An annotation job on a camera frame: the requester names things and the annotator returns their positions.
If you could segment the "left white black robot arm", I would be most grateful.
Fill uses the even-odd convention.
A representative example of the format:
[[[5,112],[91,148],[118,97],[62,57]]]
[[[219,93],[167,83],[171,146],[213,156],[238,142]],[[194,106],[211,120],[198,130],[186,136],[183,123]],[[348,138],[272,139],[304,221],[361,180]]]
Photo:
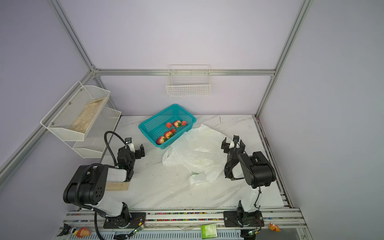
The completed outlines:
[[[82,209],[92,210],[110,222],[128,225],[132,219],[128,206],[106,193],[107,184],[128,184],[134,175],[137,159],[145,157],[145,148],[134,148],[131,138],[118,150],[117,165],[82,165],[64,190],[63,199]]]

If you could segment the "large fake strawberry back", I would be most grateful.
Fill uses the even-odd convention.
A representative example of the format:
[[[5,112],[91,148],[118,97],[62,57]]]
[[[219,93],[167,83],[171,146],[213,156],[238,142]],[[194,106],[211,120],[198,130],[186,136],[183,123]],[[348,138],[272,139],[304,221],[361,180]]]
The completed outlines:
[[[179,128],[182,126],[182,122],[180,120],[176,120],[175,122],[173,122],[173,126],[175,128]]]

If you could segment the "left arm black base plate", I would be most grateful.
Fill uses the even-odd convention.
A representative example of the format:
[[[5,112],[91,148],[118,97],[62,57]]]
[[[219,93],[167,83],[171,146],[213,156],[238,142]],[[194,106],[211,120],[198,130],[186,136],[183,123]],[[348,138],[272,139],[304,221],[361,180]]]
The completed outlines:
[[[145,212],[134,212],[125,217],[106,217],[104,229],[136,229],[140,225],[144,225],[147,214]]]

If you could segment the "white plastic bag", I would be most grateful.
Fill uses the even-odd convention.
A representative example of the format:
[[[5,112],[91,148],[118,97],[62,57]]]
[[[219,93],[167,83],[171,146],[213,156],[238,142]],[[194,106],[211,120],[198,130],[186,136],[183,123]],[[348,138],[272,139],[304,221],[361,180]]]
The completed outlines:
[[[184,133],[163,155],[163,165],[183,166],[190,172],[190,185],[214,182],[224,171],[227,154],[221,149],[227,136],[201,124]]]

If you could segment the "large fake strawberry front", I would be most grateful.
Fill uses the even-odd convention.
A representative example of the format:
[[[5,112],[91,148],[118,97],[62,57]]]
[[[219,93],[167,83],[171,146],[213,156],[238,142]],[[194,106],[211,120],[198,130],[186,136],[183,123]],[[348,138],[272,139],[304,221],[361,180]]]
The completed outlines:
[[[167,141],[167,138],[165,136],[160,136],[157,140],[156,140],[156,144],[157,145],[162,145],[163,143],[165,143]]]

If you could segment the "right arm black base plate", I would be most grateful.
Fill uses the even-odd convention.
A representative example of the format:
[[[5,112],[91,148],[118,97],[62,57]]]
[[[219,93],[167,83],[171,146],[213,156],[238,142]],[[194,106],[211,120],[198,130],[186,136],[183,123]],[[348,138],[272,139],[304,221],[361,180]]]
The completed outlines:
[[[255,212],[237,212],[224,211],[225,227],[264,227],[264,217],[261,211]]]

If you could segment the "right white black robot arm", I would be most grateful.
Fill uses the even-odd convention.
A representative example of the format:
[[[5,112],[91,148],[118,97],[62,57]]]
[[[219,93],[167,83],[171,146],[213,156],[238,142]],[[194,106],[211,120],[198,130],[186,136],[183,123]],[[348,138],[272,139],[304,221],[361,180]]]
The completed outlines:
[[[226,227],[263,227],[264,218],[260,211],[263,190],[277,180],[276,171],[260,151],[248,155],[246,145],[239,136],[234,135],[230,143],[223,140],[221,149],[227,154],[224,167],[226,179],[245,180],[252,193],[239,201],[235,211],[224,212]]]

